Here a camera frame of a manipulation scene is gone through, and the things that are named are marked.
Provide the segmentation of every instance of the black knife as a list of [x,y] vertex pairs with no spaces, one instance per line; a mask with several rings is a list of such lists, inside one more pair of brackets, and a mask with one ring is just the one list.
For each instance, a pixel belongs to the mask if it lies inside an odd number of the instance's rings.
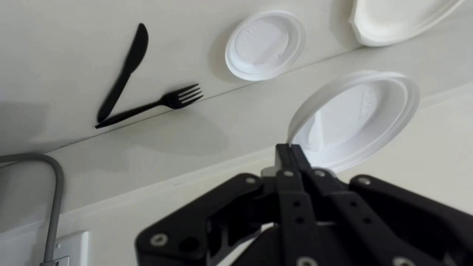
[[104,121],[113,112],[130,75],[136,70],[139,63],[144,60],[148,48],[148,38],[150,36],[148,36],[147,26],[144,23],[139,23],[130,51],[120,72],[120,76],[99,109],[98,122]]

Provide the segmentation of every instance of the wall outlet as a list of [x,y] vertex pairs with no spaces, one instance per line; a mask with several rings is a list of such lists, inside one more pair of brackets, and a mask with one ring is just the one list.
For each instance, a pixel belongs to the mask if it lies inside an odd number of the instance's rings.
[[55,260],[58,266],[89,266],[89,232],[59,237]]

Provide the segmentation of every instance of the cable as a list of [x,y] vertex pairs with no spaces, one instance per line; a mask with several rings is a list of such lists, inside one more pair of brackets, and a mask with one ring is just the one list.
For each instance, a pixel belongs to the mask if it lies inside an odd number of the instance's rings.
[[56,243],[56,233],[58,233],[58,223],[59,223],[59,214],[61,214],[61,203],[62,203],[62,195],[64,195],[64,169],[61,164],[45,153],[15,153],[15,155],[3,155],[0,156],[2,162],[24,162],[24,161],[42,161],[49,164],[56,175],[56,184],[55,184],[55,196],[53,203],[50,209],[50,218],[49,218],[49,227],[48,227],[48,237],[46,237],[46,246],[45,246],[45,257],[40,266],[55,266],[55,243]]

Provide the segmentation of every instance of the white plate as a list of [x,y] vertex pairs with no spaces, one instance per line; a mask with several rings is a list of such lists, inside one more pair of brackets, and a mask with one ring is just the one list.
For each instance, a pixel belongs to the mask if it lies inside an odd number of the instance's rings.
[[237,26],[226,44],[225,60],[243,79],[269,79],[293,66],[305,41],[306,33],[296,16],[263,11]]
[[359,42],[389,45],[427,31],[461,2],[463,0],[356,0],[351,22]]
[[414,116],[420,94],[402,73],[364,70],[336,79],[296,112],[288,143],[312,166],[348,169],[387,144]]

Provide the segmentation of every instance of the black fork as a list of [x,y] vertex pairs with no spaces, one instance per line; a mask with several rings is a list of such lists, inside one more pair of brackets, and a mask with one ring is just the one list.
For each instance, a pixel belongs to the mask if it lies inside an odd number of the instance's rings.
[[107,127],[107,125],[111,125],[111,124],[117,124],[117,122],[120,122],[123,119],[135,116],[135,115],[138,115],[141,112],[145,112],[145,110],[148,110],[151,107],[155,107],[158,104],[166,104],[166,106],[169,106],[172,109],[181,109],[181,107],[185,107],[185,106],[197,101],[203,96],[204,94],[201,93],[201,87],[198,84],[192,84],[192,85],[188,85],[188,87],[166,93],[157,101],[151,101],[148,104],[138,106],[138,107],[129,109],[126,112],[120,112],[117,115],[113,115],[113,116],[107,118],[105,121],[99,122],[95,127],[101,128],[101,127]]

